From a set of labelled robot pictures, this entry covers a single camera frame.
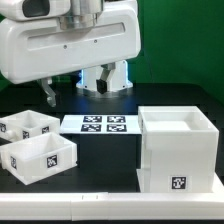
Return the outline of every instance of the open white box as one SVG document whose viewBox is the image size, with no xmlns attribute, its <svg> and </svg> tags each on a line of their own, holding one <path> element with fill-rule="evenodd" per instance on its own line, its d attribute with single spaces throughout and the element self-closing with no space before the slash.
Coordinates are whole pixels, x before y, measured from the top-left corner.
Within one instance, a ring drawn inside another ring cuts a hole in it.
<svg viewBox="0 0 224 224">
<path fill-rule="evenodd" d="M 28 185 L 75 167 L 77 146 L 47 133 L 0 147 L 3 169 Z"/>
<path fill-rule="evenodd" d="M 139 107 L 142 192 L 212 191 L 219 132 L 197 107 Z"/>
<path fill-rule="evenodd" d="M 27 110 L 0 118 L 0 137 L 11 142 L 35 137 L 48 132 L 59 134 L 60 120 Z"/>
</svg>

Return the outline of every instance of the white robot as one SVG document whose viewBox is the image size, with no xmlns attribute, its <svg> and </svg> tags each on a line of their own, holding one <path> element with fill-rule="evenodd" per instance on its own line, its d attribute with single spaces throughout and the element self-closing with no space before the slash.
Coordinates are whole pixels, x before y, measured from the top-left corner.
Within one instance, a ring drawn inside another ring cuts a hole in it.
<svg viewBox="0 0 224 224">
<path fill-rule="evenodd" d="M 126 59 L 141 42 L 136 0 L 1 0 L 0 70 L 14 84 L 82 70 L 80 92 L 101 97 L 132 87 Z"/>
</svg>

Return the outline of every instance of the white bin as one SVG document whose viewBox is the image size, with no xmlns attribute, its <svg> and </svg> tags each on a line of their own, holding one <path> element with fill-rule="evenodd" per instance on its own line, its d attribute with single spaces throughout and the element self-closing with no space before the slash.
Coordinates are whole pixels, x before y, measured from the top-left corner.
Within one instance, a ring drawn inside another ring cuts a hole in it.
<svg viewBox="0 0 224 224">
<path fill-rule="evenodd" d="M 59 134 L 60 120 L 27 110 L 0 118 L 0 137 L 11 142 L 35 137 L 48 132 Z"/>
<path fill-rule="evenodd" d="M 28 185 L 75 167 L 77 145 L 48 133 L 0 147 L 3 169 Z"/>
<path fill-rule="evenodd" d="M 139 107 L 142 192 L 212 191 L 219 132 L 197 107 Z"/>
</svg>

